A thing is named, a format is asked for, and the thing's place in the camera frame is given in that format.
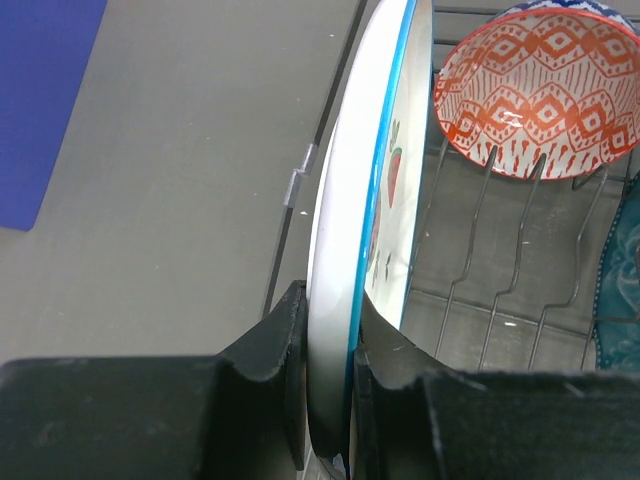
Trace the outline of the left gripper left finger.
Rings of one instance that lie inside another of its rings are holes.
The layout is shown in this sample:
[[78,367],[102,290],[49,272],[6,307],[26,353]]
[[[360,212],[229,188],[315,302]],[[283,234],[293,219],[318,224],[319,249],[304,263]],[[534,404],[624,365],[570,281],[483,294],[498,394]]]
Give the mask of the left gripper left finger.
[[294,479],[305,465],[305,283],[208,356],[1,368],[5,479]]

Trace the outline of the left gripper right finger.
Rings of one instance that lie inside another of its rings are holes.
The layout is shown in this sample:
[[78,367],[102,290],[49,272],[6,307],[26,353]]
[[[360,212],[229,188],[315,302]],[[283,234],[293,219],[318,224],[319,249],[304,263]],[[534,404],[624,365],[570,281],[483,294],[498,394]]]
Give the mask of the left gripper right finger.
[[358,479],[635,479],[639,378],[452,369],[362,306]]

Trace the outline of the black wire dish rack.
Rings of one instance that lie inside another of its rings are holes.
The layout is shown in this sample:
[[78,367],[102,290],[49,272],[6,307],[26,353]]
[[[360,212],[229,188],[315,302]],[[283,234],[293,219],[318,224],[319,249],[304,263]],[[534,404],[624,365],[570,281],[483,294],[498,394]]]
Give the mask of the black wire dish rack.
[[[505,9],[526,1],[513,1]],[[418,220],[399,332],[440,362],[464,370],[601,370],[593,304],[599,261],[634,176],[639,143],[577,177],[545,180],[539,158],[526,178],[479,165],[445,137],[436,77],[477,27],[467,9],[433,2],[432,85]],[[337,69],[344,90],[364,29],[354,29]]]

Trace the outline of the teal plate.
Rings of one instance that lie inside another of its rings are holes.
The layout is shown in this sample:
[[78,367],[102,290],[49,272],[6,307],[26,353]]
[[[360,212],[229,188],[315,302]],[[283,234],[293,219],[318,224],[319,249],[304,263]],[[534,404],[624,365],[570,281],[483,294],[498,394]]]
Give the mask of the teal plate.
[[639,371],[639,177],[621,199],[599,261],[594,304],[596,366]]

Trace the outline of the watermelon pattern plate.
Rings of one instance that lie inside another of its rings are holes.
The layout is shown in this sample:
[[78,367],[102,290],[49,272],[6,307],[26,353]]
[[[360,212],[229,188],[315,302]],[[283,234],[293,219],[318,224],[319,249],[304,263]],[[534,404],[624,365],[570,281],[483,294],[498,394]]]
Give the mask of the watermelon pattern plate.
[[349,451],[353,357],[369,312],[399,328],[422,183],[434,7],[380,2],[322,168],[307,272],[307,408],[317,456]]

